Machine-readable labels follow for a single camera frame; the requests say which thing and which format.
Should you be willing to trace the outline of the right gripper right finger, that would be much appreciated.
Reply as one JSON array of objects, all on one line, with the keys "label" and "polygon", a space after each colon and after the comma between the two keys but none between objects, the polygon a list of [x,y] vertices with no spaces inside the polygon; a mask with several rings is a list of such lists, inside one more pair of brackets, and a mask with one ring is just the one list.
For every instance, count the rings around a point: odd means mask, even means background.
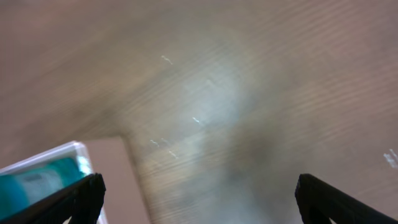
[{"label": "right gripper right finger", "polygon": [[311,174],[299,175],[295,199],[304,224],[397,224]]}]

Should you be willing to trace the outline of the teal mouthwash bottle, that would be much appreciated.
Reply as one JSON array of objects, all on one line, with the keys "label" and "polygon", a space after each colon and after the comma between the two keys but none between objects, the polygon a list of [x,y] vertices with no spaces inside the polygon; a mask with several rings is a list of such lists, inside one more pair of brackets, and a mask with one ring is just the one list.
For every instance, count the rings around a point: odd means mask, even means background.
[{"label": "teal mouthwash bottle", "polygon": [[1,176],[1,219],[68,187],[84,177],[72,158]]}]

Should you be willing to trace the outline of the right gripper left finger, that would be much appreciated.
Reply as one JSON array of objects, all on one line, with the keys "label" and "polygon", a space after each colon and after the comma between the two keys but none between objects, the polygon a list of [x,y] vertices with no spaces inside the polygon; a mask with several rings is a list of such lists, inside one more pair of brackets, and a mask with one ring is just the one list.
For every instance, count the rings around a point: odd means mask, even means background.
[{"label": "right gripper left finger", "polygon": [[105,191],[103,176],[90,174],[1,220],[1,224],[95,224],[104,204]]}]

